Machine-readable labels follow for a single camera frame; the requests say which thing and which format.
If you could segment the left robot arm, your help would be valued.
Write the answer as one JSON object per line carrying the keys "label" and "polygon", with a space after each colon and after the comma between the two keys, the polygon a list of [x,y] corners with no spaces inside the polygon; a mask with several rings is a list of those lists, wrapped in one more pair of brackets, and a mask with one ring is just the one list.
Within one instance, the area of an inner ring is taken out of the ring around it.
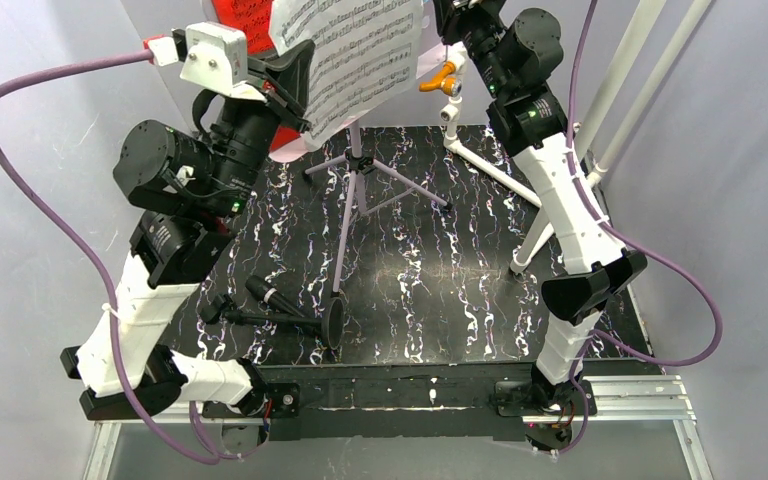
{"label": "left robot arm", "polygon": [[270,386],[248,360],[197,359],[160,343],[178,308],[235,239],[240,215],[281,127],[305,131],[315,45],[249,61],[254,99],[226,98],[199,138],[148,119],[126,136],[113,177],[142,210],[116,289],[117,303],[90,338],[66,348],[62,364],[84,383],[90,420],[129,420],[178,402],[216,402],[249,416]]}

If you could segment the black microphone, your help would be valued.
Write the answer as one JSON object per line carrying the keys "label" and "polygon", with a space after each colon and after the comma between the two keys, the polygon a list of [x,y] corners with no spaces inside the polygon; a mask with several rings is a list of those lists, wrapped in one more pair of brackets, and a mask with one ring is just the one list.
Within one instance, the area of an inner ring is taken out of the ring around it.
{"label": "black microphone", "polygon": [[262,277],[257,275],[248,277],[245,282],[245,287],[256,300],[265,303],[282,313],[297,317],[307,316],[307,314],[298,306],[280,293],[273,284]]}

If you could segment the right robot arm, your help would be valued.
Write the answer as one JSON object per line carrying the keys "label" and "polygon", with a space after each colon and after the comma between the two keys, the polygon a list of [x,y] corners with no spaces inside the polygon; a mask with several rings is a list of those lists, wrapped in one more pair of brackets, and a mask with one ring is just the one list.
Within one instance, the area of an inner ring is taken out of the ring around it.
{"label": "right robot arm", "polygon": [[591,331],[647,260],[603,230],[606,217],[579,169],[567,113],[548,86],[564,57],[559,21],[529,8],[505,25],[502,6],[437,1],[436,30],[443,44],[465,47],[493,99],[489,124],[534,188],[560,243],[565,272],[540,287],[550,315],[524,395],[536,408],[564,407],[580,377],[578,360]]}

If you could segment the lilac perforated music desk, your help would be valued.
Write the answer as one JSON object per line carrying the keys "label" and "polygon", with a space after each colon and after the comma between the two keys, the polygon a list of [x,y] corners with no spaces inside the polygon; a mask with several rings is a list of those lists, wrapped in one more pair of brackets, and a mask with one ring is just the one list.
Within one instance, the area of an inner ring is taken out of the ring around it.
{"label": "lilac perforated music desk", "polygon": [[369,111],[414,87],[442,60],[423,45],[425,1],[208,1],[221,24],[243,31],[252,54],[315,44],[306,118],[311,128],[279,129],[277,162],[292,162]]}

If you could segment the white sheet music page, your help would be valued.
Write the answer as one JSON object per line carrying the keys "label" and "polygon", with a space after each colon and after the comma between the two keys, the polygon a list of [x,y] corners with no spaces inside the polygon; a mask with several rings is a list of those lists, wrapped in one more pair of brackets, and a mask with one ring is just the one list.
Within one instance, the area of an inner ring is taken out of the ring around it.
{"label": "white sheet music page", "polygon": [[283,54],[315,42],[302,135],[316,150],[352,120],[413,85],[424,7],[421,1],[274,1],[269,35]]}

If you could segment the red sheet music page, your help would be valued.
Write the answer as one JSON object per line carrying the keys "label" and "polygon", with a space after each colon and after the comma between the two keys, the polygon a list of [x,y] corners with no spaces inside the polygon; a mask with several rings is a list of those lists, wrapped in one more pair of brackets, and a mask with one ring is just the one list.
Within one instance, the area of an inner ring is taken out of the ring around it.
{"label": "red sheet music page", "polygon": [[[275,50],[268,32],[272,10],[270,1],[215,1],[213,6],[220,24],[245,33],[248,56]],[[249,76],[248,83],[254,86],[254,81]],[[268,158],[274,159],[275,148],[289,142],[282,136],[284,131],[296,132],[280,123],[270,146]]]}

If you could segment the lilac folding tripod stand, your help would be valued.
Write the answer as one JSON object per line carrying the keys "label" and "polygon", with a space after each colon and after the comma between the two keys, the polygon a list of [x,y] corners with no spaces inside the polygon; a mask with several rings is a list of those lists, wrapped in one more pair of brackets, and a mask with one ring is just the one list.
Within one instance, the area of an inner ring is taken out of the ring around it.
{"label": "lilac folding tripod stand", "polygon": [[[331,297],[336,298],[341,294],[342,272],[352,222],[357,217],[375,213],[385,206],[389,206],[411,194],[418,194],[435,203],[443,211],[449,211],[453,204],[449,200],[432,193],[427,188],[402,175],[395,168],[385,165],[373,155],[367,155],[363,151],[361,128],[357,121],[348,126],[349,146],[345,152],[318,165],[307,168],[303,175],[309,178],[312,174],[327,170],[330,167],[341,164],[347,165],[349,172],[348,187],[344,202],[341,228],[339,234],[338,251],[336,255],[335,272],[331,288]],[[386,174],[406,187],[406,190],[394,197],[384,200],[374,207],[368,207],[366,203],[366,177],[375,172]]]}

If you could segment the black microphone desk stand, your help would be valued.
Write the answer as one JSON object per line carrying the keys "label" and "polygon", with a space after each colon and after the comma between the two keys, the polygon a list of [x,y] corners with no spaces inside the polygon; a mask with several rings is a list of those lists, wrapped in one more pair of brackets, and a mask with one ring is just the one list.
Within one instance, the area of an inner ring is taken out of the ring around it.
{"label": "black microphone desk stand", "polygon": [[309,335],[317,336],[329,349],[337,349],[344,335],[344,310],[342,299],[335,298],[326,307],[322,318],[302,317],[285,313],[252,313],[242,311],[228,295],[216,296],[199,311],[199,317],[208,325],[225,321],[234,325],[276,324],[281,327],[298,327]]}

